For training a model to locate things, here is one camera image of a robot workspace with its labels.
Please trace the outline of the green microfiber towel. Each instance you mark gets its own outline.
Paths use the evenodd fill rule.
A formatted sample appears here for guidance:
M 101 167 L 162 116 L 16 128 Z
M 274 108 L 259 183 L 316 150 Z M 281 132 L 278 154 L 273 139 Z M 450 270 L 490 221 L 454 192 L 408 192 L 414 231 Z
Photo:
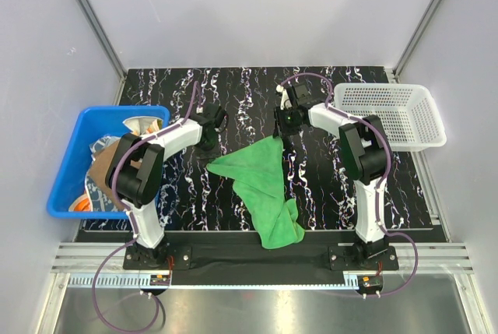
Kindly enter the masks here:
M 305 230 L 297 222 L 296 200 L 285 197 L 283 141 L 266 137 L 221 156 L 207 170 L 233 180 L 233 190 L 251 215 L 261 246 L 272 250 L 301 242 Z

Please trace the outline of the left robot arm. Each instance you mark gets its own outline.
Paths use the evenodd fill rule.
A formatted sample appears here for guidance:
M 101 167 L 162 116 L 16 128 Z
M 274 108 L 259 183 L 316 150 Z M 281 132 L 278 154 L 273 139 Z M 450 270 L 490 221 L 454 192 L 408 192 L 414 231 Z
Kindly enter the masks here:
M 206 104 L 193 115 L 158 131 L 143 135 L 127 133 L 119 139 L 105 183 L 124 206 L 132 225 L 133 244 L 141 250 L 141 260 L 150 268 L 162 267 L 168 258 L 156 210 L 163 163 L 190 146 L 201 158 L 212 159 L 219 145 L 219 134 L 225 131 L 228 121 L 222 106 Z

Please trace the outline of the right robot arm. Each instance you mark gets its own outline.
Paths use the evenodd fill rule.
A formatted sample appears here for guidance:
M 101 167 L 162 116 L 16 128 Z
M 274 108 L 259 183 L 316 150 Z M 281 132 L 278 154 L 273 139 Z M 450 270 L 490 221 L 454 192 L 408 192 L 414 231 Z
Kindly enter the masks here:
M 340 159 L 356 194 L 356 241 L 346 254 L 360 268 L 370 269 L 389 247 L 384 225 L 384 192 L 391 170 L 391 148 L 376 115 L 360 118 L 325 103 L 277 106 L 274 136 L 298 134 L 303 126 L 339 137 Z

